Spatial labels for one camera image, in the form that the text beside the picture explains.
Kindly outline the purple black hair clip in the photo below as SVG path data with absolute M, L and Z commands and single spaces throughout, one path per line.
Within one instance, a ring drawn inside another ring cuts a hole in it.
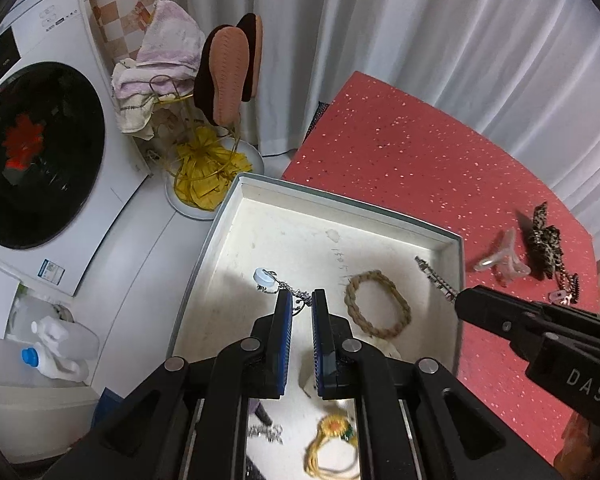
M 250 399 L 248 404 L 249 414 L 257 417 L 257 420 L 265 427 L 272 427 L 273 421 L 262 402 L 258 399 Z

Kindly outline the clear plastic hair claw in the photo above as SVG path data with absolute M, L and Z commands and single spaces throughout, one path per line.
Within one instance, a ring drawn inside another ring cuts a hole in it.
M 478 261 L 474 265 L 474 270 L 476 272 L 492 270 L 502 286 L 507 286 L 518 278 L 525 278 L 531 274 L 531 269 L 518 257 L 515 246 L 516 230 L 507 229 L 503 233 L 498 249 Z

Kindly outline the white shallow box tray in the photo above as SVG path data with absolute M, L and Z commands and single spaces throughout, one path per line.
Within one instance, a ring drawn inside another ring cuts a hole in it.
M 256 318 L 271 313 L 275 297 L 257 291 L 257 268 L 302 292 L 321 288 L 330 313 L 351 323 L 343 302 L 350 277 L 381 270 L 411 306 L 412 322 L 393 339 L 399 356 L 437 359 L 457 372 L 460 322 L 440 290 L 419 270 L 419 257 L 452 287 L 464 286 L 460 236 L 417 218 L 262 176 L 234 182 L 204 241 L 178 314 L 170 351 L 189 362 L 216 356 L 247 337 Z M 303 468 L 317 423 L 340 412 L 303 389 L 313 382 L 311 313 L 294 317 L 285 395 L 263 401 L 283 443 L 248 439 L 247 456 L 265 479 L 312 479 Z

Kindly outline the white spray bottle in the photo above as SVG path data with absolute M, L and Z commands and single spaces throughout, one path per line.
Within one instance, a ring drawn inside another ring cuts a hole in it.
M 79 323 L 46 316 L 31 323 L 31 330 L 44 346 L 58 358 L 73 361 L 96 359 L 99 339 Z

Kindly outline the white curtain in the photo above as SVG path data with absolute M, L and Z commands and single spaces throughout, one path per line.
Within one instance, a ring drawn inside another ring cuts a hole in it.
M 202 30 L 262 18 L 242 132 L 298 148 L 355 72 L 476 130 L 539 177 L 600 257 L 600 11 L 591 0 L 172 0 Z

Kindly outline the white washing machine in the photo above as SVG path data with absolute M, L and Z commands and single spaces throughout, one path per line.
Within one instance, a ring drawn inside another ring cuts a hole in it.
M 73 295 L 147 178 L 118 129 L 82 0 L 0 16 L 0 265 Z

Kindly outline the pink and cream towels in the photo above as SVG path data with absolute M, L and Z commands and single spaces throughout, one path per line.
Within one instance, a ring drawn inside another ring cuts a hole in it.
M 197 22 L 171 0 L 156 2 L 136 58 L 117 62 L 111 76 L 122 133 L 149 140 L 149 125 L 158 99 L 175 99 L 193 91 L 206 36 Z

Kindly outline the white charm keychain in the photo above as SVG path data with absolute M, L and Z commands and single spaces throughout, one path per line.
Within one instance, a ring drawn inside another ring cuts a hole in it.
M 281 290 L 290 292 L 297 304 L 309 307 L 311 305 L 311 294 L 304 290 L 293 288 L 288 283 L 280 280 L 277 274 L 272 270 L 266 270 L 265 268 L 257 268 L 253 272 L 253 281 L 257 284 L 257 290 L 265 292 L 266 294 L 277 294 Z

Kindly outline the cream hair clip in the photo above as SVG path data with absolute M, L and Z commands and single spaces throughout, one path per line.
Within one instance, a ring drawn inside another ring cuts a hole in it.
M 569 306 L 571 304 L 572 295 L 566 290 L 555 290 L 548 295 L 548 300 L 551 304 L 562 304 L 563 306 Z

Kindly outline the pink sole slipper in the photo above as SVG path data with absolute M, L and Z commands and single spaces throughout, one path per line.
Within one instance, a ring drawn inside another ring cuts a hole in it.
M 235 25 L 219 25 L 204 43 L 194 84 L 194 104 L 214 126 L 239 119 L 242 103 L 258 91 L 263 46 L 259 15 L 245 14 Z

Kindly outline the yellow cloth bundle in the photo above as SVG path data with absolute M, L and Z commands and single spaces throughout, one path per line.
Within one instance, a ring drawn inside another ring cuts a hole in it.
M 175 145 L 173 191 L 185 205 L 215 211 L 230 185 L 241 172 L 252 170 L 247 156 L 238 151 L 238 141 L 230 136 L 226 148 L 215 128 L 197 126 L 193 137 Z

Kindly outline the blue capped white bottle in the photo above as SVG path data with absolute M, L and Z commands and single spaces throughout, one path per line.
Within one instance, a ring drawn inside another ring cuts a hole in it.
M 23 348 L 21 359 L 24 364 L 35 368 L 40 374 L 50 379 L 84 382 L 88 376 L 88 367 L 84 361 L 73 361 L 55 356 L 42 344 Z

